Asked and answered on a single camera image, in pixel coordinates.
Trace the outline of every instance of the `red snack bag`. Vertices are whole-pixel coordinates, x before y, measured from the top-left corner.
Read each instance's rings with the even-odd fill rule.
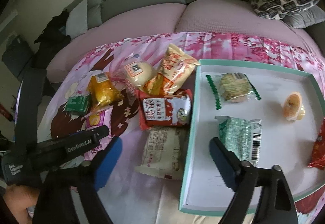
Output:
[[[308,167],[316,167],[318,169],[325,169],[325,117],[318,137],[314,143],[313,152],[311,154],[311,161]]]
[[[179,90],[171,96],[150,96],[137,91],[140,105],[140,128],[155,126],[182,127],[190,123],[192,93],[190,89]]]

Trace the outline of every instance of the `pink snack package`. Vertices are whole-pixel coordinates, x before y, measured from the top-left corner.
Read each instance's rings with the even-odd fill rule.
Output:
[[[108,108],[102,112],[99,112],[95,115],[91,115],[86,118],[86,130],[90,130],[93,128],[97,128],[99,126],[106,125],[109,128],[109,135],[105,138],[100,139],[100,145],[96,148],[86,152],[84,154],[85,161],[91,161],[95,155],[101,151],[105,150],[108,144],[112,140],[112,134],[111,134],[111,115],[112,115],[113,107]]]

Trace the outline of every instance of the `green packaged biscuit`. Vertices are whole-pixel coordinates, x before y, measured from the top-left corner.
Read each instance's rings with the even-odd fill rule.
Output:
[[[243,73],[206,75],[206,78],[216,99],[216,109],[221,109],[225,102],[239,103],[247,99],[261,99]]]
[[[65,111],[84,116],[87,114],[90,96],[70,96],[65,106]]]
[[[244,120],[236,117],[216,116],[219,122],[219,139],[228,151],[232,151],[240,161],[258,163],[262,120]]]

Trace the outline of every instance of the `snack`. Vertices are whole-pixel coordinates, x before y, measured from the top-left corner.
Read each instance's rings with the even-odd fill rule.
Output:
[[[314,148],[308,167],[316,167],[321,170],[324,170],[325,168],[325,117],[323,119],[317,139],[314,143]]]
[[[93,101],[92,112],[123,98],[121,92],[117,90],[110,81],[109,73],[101,73],[92,76],[90,78],[88,90],[90,91]]]
[[[206,78],[216,99],[216,109],[221,109],[221,101],[238,103],[249,98],[261,100],[258,92],[243,73],[206,75]]]
[[[182,179],[184,164],[181,153],[187,131],[181,128],[149,129],[142,163],[135,167],[139,173],[166,179]]]
[[[287,120],[301,120],[305,116],[303,99],[299,92],[292,92],[283,106],[283,115]]]
[[[143,61],[138,54],[127,59],[123,65],[128,80],[126,84],[130,91],[134,90],[132,86],[143,91],[143,86],[157,75],[155,68]]]
[[[144,87],[144,91],[155,96],[170,96],[181,88],[199,62],[185,54],[174,44],[169,44],[158,74]]]
[[[259,159],[262,120],[244,120],[236,117],[216,116],[219,122],[219,138],[228,151],[240,161],[256,166]]]
[[[112,115],[113,107],[110,107],[98,114],[91,115],[86,118],[86,130],[91,130],[93,128],[97,128],[103,125],[108,126],[109,134],[107,137],[100,139],[100,145],[84,154],[84,159],[91,161],[95,155],[101,151],[105,150],[108,144],[112,140],[111,134],[111,115]]]
[[[190,123],[191,98],[190,89],[179,90],[171,96],[149,96],[138,93],[140,100],[140,128],[142,130],[154,126],[181,127]]]
[[[64,110],[75,115],[84,116],[88,111],[89,104],[89,96],[70,96]]]

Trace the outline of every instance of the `green small box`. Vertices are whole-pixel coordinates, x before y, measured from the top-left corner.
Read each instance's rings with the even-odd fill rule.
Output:
[[[90,96],[70,96],[65,111],[75,115],[84,116],[87,114],[90,103]]]

